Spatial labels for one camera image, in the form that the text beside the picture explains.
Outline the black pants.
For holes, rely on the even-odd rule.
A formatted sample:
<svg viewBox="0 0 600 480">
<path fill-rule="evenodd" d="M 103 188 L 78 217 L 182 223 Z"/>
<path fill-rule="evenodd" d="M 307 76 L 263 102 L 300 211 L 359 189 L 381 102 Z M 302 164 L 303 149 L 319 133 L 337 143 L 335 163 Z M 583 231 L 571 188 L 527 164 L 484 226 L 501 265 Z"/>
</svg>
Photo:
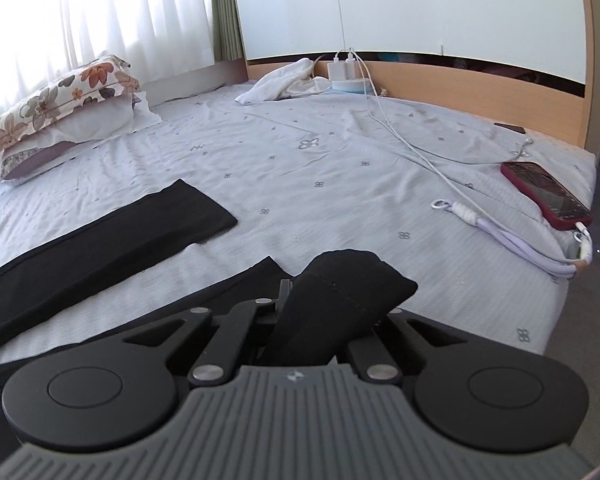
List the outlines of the black pants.
<svg viewBox="0 0 600 480">
<path fill-rule="evenodd" d="M 191 244 L 201 244 L 233 229 L 237 219 L 207 195 L 182 180 L 162 191 L 106 214 L 82 228 L 35 247 L 0 267 L 0 347 L 27 330 L 50 320 L 152 266 L 169 259 Z M 343 250 L 325 252 L 306 268 L 318 281 L 308 301 L 329 306 L 329 323 L 338 316 L 346 329 L 375 321 L 379 315 L 399 307 L 417 290 L 417 283 L 372 252 Z M 213 314 L 230 312 L 239 300 L 256 299 L 278 292 L 278 282 L 291 278 L 271 258 L 250 269 L 118 327 L 100 330 L 83 341 L 102 339 L 161 320 L 167 315 L 206 307 Z M 30 359 L 0 365 L 0 394 L 7 379 Z M 0 463 L 18 448 L 9 429 L 0 400 Z"/>
</svg>

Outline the white patterned bed sheet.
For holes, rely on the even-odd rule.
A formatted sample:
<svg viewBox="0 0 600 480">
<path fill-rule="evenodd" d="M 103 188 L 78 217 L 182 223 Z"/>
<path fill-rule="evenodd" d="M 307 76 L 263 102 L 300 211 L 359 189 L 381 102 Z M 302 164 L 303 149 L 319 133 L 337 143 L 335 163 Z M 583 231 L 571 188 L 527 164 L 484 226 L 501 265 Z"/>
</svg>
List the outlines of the white patterned bed sheet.
<svg viewBox="0 0 600 480">
<path fill-rule="evenodd" d="M 552 229 L 500 165 L 536 162 L 589 203 L 590 153 L 415 102 L 324 93 L 242 106 L 240 92 L 226 87 L 163 104 L 158 125 L 84 146 L 16 188 L 0 186 L 0 266 L 176 180 L 238 221 L 18 336 L 0 349 L 0 364 L 95 336 L 263 258 L 296 274 L 322 252 L 346 248 L 373 252 L 417 283 L 407 310 L 545 350 L 567 282 L 434 202 L 483 209 L 540 252 L 570 258 L 573 237 Z"/>
</svg>

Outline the red-cased smartphone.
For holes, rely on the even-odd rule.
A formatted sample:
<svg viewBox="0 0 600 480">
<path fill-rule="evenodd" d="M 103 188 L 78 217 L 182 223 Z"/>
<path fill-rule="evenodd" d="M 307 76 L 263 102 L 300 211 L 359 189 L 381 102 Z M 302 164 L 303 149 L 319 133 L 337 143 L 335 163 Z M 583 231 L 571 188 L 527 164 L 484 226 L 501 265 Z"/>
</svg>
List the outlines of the red-cased smartphone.
<svg viewBox="0 0 600 480">
<path fill-rule="evenodd" d="M 540 208 L 544 219 L 558 231 L 590 226 L 591 211 L 536 162 L 502 162 L 501 174 Z"/>
</svg>

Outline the small dark phone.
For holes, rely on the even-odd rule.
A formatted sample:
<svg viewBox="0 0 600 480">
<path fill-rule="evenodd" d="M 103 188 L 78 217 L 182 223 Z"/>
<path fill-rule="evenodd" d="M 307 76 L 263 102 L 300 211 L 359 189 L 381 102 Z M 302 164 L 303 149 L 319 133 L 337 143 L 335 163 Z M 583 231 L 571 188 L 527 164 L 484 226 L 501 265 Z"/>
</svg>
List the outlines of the small dark phone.
<svg viewBox="0 0 600 480">
<path fill-rule="evenodd" d="M 524 127 L 521 126 L 517 126 L 517 125 L 511 125 L 511 124 L 504 124 L 504 122 L 494 122 L 494 126 L 500 127 L 500 128 L 504 128 L 519 134 L 527 134 L 527 131 Z"/>
</svg>

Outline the white lower pillow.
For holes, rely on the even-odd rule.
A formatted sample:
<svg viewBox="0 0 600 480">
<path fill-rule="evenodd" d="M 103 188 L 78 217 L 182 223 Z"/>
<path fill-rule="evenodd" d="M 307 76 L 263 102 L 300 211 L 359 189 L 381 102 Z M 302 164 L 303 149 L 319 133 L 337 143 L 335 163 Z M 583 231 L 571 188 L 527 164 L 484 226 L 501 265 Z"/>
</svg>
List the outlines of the white lower pillow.
<svg viewBox="0 0 600 480">
<path fill-rule="evenodd" d="M 149 109 L 145 92 L 78 107 L 4 151 L 0 155 L 0 182 L 32 178 L 81 144 L 123 136 L 159 122 L 161 117 Z"/>
</svg>

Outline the wooden bed headboard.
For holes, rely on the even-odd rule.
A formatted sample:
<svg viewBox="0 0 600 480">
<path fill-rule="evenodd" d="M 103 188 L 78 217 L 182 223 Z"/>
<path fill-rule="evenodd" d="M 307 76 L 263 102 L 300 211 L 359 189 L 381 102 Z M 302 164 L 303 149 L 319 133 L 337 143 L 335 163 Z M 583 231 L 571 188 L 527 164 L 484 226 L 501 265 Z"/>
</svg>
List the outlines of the wooden bed headboard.
<svg viewBox="0 0 600 480">
<path fill-rule="evenodd" d="M 392 96 L 600 151 L 600 0 L 237 0 L 247 70 L 355 50 Z"/>
</svg>

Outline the floral pillow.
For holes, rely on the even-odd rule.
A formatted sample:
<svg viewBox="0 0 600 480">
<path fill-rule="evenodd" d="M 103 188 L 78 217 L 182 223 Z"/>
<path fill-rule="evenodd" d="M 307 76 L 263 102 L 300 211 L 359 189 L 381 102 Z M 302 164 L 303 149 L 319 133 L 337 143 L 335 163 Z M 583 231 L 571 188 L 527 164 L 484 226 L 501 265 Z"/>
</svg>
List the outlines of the floral pillow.
<svg viewBox="0 0 600 480">
<path fill-rule="evenodd" d="M 117 55 L 106 54 L 21 99 L 0 115 L 0 154 L 78 108 L 134 96 L 140 91 L 140 82 L 130 68 L 131 64 Z"/>
</svg>

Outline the light blue round box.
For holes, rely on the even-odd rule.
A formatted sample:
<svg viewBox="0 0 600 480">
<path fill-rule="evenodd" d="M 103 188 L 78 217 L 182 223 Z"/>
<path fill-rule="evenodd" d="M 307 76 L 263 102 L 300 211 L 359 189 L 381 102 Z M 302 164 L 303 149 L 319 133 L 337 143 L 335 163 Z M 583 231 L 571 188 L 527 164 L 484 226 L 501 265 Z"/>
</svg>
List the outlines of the light blue round box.
<svg viewBox="0 0 600 480">
<path fill-rule="evenodd" d="M 374 87 L 368 78 L 335 80 L 330 90 L 338 93 L 373 94 Z"/>
</svg>

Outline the white crumpled cloth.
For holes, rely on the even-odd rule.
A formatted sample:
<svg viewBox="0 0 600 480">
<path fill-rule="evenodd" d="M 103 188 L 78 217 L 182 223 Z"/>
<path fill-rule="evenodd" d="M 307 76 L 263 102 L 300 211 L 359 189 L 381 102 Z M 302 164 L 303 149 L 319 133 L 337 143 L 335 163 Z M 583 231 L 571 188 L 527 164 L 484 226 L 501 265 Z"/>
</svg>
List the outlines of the white crumpled cloth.
<svg viewBox="0 0 600 480">
<path fill-rule="evenodd" d="M 260 78 L 248 91 L 236 96 L 235 101 L 240 105 L 250 105 L 314 96 L 330 90 L 330 80 L 322 76 L 313 77 L 313 69 L 314 62 L 309 58 L 276 68 Z"/>
</svg>

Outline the green curtain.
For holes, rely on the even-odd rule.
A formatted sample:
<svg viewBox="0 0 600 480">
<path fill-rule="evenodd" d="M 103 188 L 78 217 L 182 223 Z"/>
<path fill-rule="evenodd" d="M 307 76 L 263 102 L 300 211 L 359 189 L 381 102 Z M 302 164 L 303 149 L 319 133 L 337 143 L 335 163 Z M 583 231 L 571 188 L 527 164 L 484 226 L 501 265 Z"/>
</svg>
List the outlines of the green curtain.
<svg viewBox="0 0 600 480">
<path fill-rule="evenodd" d="M 232 62 L 244 57 L 236 0 L 211 0 L 214 58 Z"/>
</svg>

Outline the white sheer curtain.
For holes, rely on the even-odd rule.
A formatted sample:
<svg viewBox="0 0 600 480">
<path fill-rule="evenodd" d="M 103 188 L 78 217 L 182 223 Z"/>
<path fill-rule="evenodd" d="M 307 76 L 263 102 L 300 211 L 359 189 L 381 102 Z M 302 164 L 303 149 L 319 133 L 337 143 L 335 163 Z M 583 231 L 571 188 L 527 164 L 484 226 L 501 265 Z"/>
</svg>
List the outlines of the white sheer curtain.
<svg viewBox="0 0 600 480">
<path fill-rule="evenodd" d="M 0 115 L 104 53 L 140 82 L 214 62 L 204 0 L 0 0 Z"/>
</svg>

